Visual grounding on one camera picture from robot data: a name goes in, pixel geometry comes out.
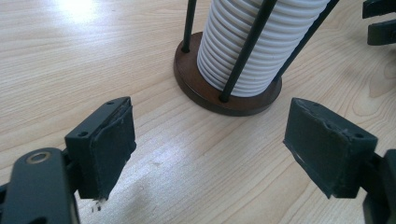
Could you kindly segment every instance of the wood grain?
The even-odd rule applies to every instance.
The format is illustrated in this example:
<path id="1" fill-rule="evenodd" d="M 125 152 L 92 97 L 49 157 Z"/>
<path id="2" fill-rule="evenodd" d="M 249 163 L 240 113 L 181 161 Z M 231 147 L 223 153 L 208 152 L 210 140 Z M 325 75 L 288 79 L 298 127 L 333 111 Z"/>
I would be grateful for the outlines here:
<path id="1" fill-rule="evenodd" d="M 198 1 L 194 32 L 209 0 Z M 13 162 L 130 95 L 138 148 L 101 211 L 82 223 L 363 223 L 355 200 L 327 198 L 282 144 L 291 97 L 326 105 L 396 146 L 396 47 L 366 45 L 361 1 L 341 1 L 283 77 L 265 112 L 206 111 L 173 74 L 187 1 L 0 3 L 0 184 Z"/>

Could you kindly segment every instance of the black metal rod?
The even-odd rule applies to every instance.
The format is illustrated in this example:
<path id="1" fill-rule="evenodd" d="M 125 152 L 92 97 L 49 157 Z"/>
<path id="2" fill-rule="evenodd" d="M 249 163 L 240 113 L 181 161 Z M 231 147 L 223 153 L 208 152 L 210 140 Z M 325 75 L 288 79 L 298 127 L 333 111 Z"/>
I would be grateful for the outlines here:
<path id="1" fill-rule="evenodd" d="M 187 6 L 187 16 L 186 16 L 186 24 L 184 27 L 183 46 L 181 47 L 181 51 L 185 53 L 190 52 L 190 40 L 191 40 L 192 24 L 194 23 L 194 13 L 195 13 L 196 4 L 197 4 L 197 0 L 189 0 L 189 4 Z"/>
<path id="2" fill-rule="evenodd" d="M 317 31 L 319 26 L 327 18 L 327 16 L 330 14 L 332 9 L 337 5 L 338 2 L 339 2 L 339 0 L 331 0 L 327 4 L 326 8 L 319 14 L 318 18 L 314 21 L 314 23 L 311 25 L 311 27 L 309 27 L 308 32 L 306 32 L 305 36 L 300 41 L 298 46 L 295 48 L 293 53 L 289 56 L 289 58 L 285 61 L 285 63 L 279 69 L 279 71 L 277 72 L 276 77 L 274 78 L 274 80 L 278 80 L 280 77 L 282 77 L 282 75 L 285 73 L 285 71 L 289 68 L 291 63 L 294 61 L 294 59 L 297 57 L 297 55 L 303 49 L 305 44 L 312 37 L 312 35 Z"/>
<path id="3" fill-rule="evenodd" d="M 257 13 L 256 19 L 253 22 L 253 25 L 250 28 L 250 31 L 247 35 L 247 40 L 244 46 L 239 53 L 238 58 L 236 59 L 235 65 L 233 66 L 233 71 L 230 74 L 230 77 L 227 80 L 227 83 L 224 87 L 223 92 L 219 99 L 223 103 L 227 103 L 233 88 L 235 87 L 236 81 L 238 80 L 239 76 L 241 76 L 242 70 L 245 67 L 245 64 L 250 57 L 251 51 L 253 51 L 254 46 L 256 45 L 257 40 L 262 33 L 262 29 L 267 23 L 268 18 L 271 15 L 271 12 L 276 4 L 277 0 L 266 0 L 260 6 L 259 12 Z"/>

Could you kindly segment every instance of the wooden table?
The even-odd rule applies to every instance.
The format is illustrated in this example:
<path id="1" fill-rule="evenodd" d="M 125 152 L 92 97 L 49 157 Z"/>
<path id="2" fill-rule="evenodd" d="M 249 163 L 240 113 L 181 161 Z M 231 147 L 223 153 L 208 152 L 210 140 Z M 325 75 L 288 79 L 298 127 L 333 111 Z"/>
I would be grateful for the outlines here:
<path id="1" fill-rule="evenodd" d="M 198 1 L 194 32 L 209 0 Z M 396 147 L 396 46 L 366 45 L 362 1 L 341 1 L 265 112 L 232 118 L 191 101 L 173 74 L 187 0 L 0 3 L 0 184 L 13 162 L 131 96 L 137 150 L 82 223 L 363 223 L 364 190 L 328 200 L 282 144 L 292 97 L 316 101 Z"/>

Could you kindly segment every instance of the black plastic part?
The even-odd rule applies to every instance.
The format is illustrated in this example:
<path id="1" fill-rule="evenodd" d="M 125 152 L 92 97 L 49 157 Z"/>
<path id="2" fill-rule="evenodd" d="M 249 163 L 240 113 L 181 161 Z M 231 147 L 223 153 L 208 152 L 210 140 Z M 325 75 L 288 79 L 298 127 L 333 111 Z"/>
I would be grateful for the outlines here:
<path id="1" fill-rule="evenodd" d="M 262 33 L 262 29 L 264 28 L 265 23 L 267 23 L 268 18 L 270 17 L 276 2 L 277 0 L 266 0 L 262 2 L 259 12 L 257 13 L 256 19 L 254 20 L 250 28 L 250 31 L 247 35 L 245 44 L 242 47 L 238 58 L 236 59 L 230 77 L 228 78 L 224 90 L 222 91 L 221 96 L 219 97 L 219 99 L 223 103 L 228 102 L 231 92 L 233 91 L 233 87 L 235 87 L 236 81 L 241 76 L 242 70 L 244 69 L 245 64 L 248 61 L 250 53 L 251 51 L 253 51 L 254 46 L 256 45 L 256 42 L 259 39 L 260 34 Z"/>
<path id="2" fill-rule="evenodd" d="M 61 150 L 42 148 L 15 162 L 1 223 L 79 223 Z"/>
<path id="3" fill-rule="evenodd" d="M 64 155 L 64 165 L 66 167 L 70 191 L 76 192 L 83 182 L 81 169 L 76 161 L 70 159 L 67 149 L 62 154 Z"/>
<path id="4" fill-rule="evenodd" d="M 187 16 L 186 16 L 186 24 L 184 26 L 183 46 L 181 47 L 181 51 L 183 51 L 184 53 L 190 52 L 190 40 L 191 40 L 192 25 L 194 23 L 196 4 L 197 4 L 197 0 L 189 0 L 189 3 L 187 5 Z"/>
<path id="5" fill-rule="evenodd" d="M 82 174 L 82 199 L 107 199 L 136 148 L 131 99 L 105 103 L 65 137 L 67 152 Z"/>
<path id="6" fill-rule="evenodd" d="M 396 20 L 369 25 L 367 35 L 368 45 L 381 46 L 394 43 L 396 43 Z"/>
<path id="7" fill-rule="evenodd" d="M 327 197 L 355 198 L 377 138 L 322 105 L 293 98 L 284 143 Z"/>
<path id="8" fill-rule="evenodd" d="M 293 53 L 289 56 L 289 58 L 285 61 L 285 63 L 282 65 L 282 67 L 279 69 L 279 71 L 276 74 L 276 77 L 274 80 L 278 80 L 282 75 L 286 72 L 286 70 L 289 68 L 291 63 L 294 61 L 294 59 L 297 57 L 297 55 L 300 53 L 300 51 L 304 48 L 306 43 L 308 43 L 309 39 L 314 35 L 314 33 L 317 31 L 319 26 L 323 23 L 323 21 L 327 18 L 327 16 L 332 12 L 332 9 L 337 5 L 339 0 L 331 0 L 326 8 L 319 14 L 318 18 L 314 21 L 311 27 L 309 27 L 308 32 L 304 35 L 303 39 L 300 41 L 298 46 L 294 49 Z"/>
<path id="9" fill-rule="evenodd" d="M 376 203 L 388 206 L 388 199 L 382 182 L 382 174 L 379 169 L 381 161 L 382 158 L 374 154 L 369 161 L 364 162 L 359 172 L 359 182 L 361 187 L 370 194 L 370 197 Z"/>
<path id="10" fill-rule="evenodd" d="M 362 16 L 364 19 L 391 12 L 396 12 L 396 1 L 394 0 L 368 0 L 363 2 Z"/>
<path id="11" fill-rule="evenodd" d="M 363 213 L 366 224 L 385 224 L 389 219 L 388 205 L 378 203 L 370 194 L 367 194 L 364 199 Z"/>
<path id="12" fill-rule="evenodd" d="M 7 193 L 7 184 L 0 186 L 0 223 L 1 217 L 3 216 L 4 200 Z"/>
<path id="13" fill-rule="evenodd" d="M 388 223 L 396 223 L 396 149 L 387 151 L 379 169 L 390 209 Z"/>

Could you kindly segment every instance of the brown round base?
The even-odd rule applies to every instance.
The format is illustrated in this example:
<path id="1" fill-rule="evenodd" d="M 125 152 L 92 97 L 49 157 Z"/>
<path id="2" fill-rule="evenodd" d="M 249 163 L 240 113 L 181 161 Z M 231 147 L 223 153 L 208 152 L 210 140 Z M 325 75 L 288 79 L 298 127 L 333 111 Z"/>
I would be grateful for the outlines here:
<path id="1" fill-rule="evenodd" d="M 221 91 L 204 80 L 197 66 L 198 48 L 202 32 L 191 36 L 190 52 L 181 51 L 182 43 L 177 47 L 174 72 L 178 85 L 196 104 L 228 116 L 249 116 L 262 112 L 276 99 L 282 89 L 281 78 L 271 82 L 263 93 L 253 97 L 230 96 L 227 103 L 219 100 Z"/>

